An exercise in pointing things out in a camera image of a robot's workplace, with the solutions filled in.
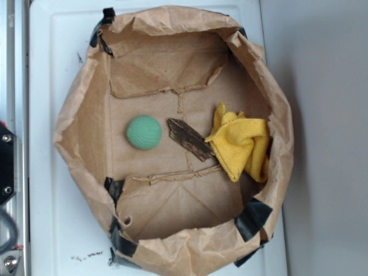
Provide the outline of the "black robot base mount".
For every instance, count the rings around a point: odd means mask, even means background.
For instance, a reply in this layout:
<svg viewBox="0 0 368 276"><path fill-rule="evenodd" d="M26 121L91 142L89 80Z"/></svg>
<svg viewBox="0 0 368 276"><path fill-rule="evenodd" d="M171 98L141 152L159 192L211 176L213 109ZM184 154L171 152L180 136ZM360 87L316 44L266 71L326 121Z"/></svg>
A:
<svg viewBox="0 0 368 276"><path fill-rule="evenodd" d="M13 196L14 187L14 142L15 137L1 122L1 206L4 206Z"/></svg>

